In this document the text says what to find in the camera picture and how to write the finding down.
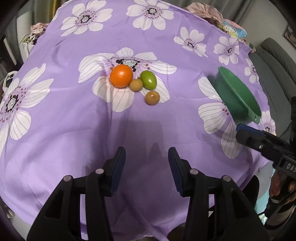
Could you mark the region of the striped sleeve forearm right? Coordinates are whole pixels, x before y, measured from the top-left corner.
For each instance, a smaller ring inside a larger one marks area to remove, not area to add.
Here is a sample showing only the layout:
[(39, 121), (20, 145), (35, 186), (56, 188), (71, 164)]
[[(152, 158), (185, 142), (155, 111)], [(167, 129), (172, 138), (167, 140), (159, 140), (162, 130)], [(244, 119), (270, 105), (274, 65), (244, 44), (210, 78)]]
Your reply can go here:
[(295, 200), (292, 202), (280, 205), (280, 203), (269, 198), (266, 209), (264, 211), (267, 221), (265, 227), (267, 230), (278, 230), (281, 229), (292, 216), (295, 210)]

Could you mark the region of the right hand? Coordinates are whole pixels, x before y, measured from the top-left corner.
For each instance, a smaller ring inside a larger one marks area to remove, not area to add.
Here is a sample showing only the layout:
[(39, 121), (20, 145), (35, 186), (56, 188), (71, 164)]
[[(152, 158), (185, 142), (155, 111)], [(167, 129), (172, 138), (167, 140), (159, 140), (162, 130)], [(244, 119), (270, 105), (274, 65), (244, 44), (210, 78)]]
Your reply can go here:
[(273, 177), (271, 178), (271, 184), (269, 188), (269, 196), (278, 196), (281, 191), (280, 186), (280, 175), (277, 171), (274, 172)]

